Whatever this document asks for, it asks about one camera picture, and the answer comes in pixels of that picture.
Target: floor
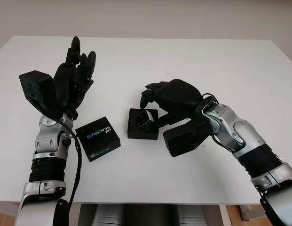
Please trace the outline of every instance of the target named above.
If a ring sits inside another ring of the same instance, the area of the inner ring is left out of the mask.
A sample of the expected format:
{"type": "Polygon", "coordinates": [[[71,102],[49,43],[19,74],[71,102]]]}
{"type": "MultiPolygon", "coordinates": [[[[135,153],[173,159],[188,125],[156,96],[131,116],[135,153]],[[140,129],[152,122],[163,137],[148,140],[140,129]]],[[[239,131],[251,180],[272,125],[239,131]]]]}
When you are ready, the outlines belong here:
{"type": "MultiPolygon", "coordinates": [[[[75,204],[72,209],[72,214],[70,215],[70,226],[76,226],[79,217],[79,204],[75,204]]],[[[260,205],[252,205],[252,209],[261,208],[260,205]]],[[[240,217],[239,206],[228,205],[227,210],[229,213],[230,221],[232,226],[272,226],[267,217],[252,220],[252,221],[242,221],[240,217]]],[[[0,214],[0,226],[13,226],[15,217],[10,217],[7,215],[0,214]]]]}

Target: robotic hand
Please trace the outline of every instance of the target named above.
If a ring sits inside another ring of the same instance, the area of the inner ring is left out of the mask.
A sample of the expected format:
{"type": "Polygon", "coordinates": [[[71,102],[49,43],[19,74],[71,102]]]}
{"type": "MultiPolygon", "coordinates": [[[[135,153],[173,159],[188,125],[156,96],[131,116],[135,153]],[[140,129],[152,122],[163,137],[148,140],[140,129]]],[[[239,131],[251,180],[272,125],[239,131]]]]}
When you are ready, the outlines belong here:
{"type": "Polygon", "coordinates": [[[142,92],[141,109],[155,101],[167,112],[159,118],[158,127],[191,119],[164,132],[172,156],[192,151],[212,136],[245,167],[271,223],[292,226],[292,168],[271,151],[249,122],[236,116],[228,106],[219,104],[213,95],[201,95],[195,87],[178,79],[152,83],[146,88],[142,92]]]}
{"type": "Polygon", "coordinates": [[[95,52],[90,52],[88,57],[80,55],[80,41],[74,37],[66,61],[58,67],[53,79],[38,71],[19,76],[26,99],[43,115],[35,141],[32,172],[24,186],[16,226],[69,224],[69,210],[79,184],[82,161],[79,141],[71,130],[72,121],[76,120],[76,109],[93,84],[94,68],[95,52]],[[61,197],[66,190],[64,169],[71,144],[70,134],[75,139],[78,166],[68,203],[61,197]]]}

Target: white tabletop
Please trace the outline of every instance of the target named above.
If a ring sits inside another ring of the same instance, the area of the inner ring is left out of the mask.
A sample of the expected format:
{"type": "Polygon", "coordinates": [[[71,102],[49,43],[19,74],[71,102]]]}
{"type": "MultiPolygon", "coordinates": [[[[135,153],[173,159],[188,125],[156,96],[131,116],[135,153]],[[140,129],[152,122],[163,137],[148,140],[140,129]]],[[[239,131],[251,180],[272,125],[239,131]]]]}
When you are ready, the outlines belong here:
{"type": "MultiPolygon", "coordinates": [[[[32,70],[53,76],[71,40],[15,36],[0,50],[0,201],[21,199],[39,132],[41,115],[26,101],[18,76],[32,70]]],[[[144,86],[175,78],[201,93],[213,93],[254,125],[273,151],[292,166],[292,62],[271,41],[80,40],[81,52],[94,50],[97,60],[95,82],[78,108],[74,129],[106,116],[121,147],[93,162],[83,153],[75,202],[259,202],[245,169],[211,138],[178,157],[171,157],[163,140],[170,126],[160,129],[158,140],[127,139],[129,108],[139,107],[144,86]]],[[[65,170],[67,199],[76,166],[77,154],[71,145],[65,170]]]]}

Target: cable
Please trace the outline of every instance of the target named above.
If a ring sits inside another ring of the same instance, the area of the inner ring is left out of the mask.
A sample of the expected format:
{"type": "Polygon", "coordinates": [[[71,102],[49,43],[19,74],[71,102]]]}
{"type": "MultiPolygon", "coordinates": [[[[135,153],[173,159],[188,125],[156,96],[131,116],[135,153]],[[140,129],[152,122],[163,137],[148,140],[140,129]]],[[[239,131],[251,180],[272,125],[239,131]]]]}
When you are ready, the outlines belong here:
{"type": "Polygon", "coordinates": [[[210,95],[210,96],[214,97],[214,98],[216,99],[217,104],[219,103],[218,100],[217,100],[217,98],[216,98],[213,94],[211,94],[211,93],[205,93],[205,94],[202,95],[202,98],[203,98],[205,95],[210,95]]]}
{"type": "Polygon", "coordinates": [[[221,144],[221,143],[216,139],[216,137],[215,137],[214,134],[212,135],[212,139],[214,140],[214,142],[215,142],[216,144],[220,145],[221,147],[224,147],[223,144],[221,144]]]}
{"type": "Polygon", "coordinates": [[[75,196],[75,193],[76,193],[76,190],[78,188],[79,181],[80,181],[81,166],[82,166],[82,151],[81,151],[81,146],[80,146],[80,143],[78,141],[77,135],[75,135],[75,133],[64,122],[61,122],[60,120],[56,120],[56,119],[53,119],[53,120],[55,120],[56,122],[61,124],[63,127],[65,127],[66,130],[72,135],[72,138],[74,138],[74,140],[75,140],[75,147],[76,147],[76,150],[78,153],[77,172],[76,172],[76,176],[75,176],[74,187],[73,187],[72,192],[71,192],[71,198],[69,201],[69,212],[70,212],[72,201],[74,200],[74,196],[75,196]]]}

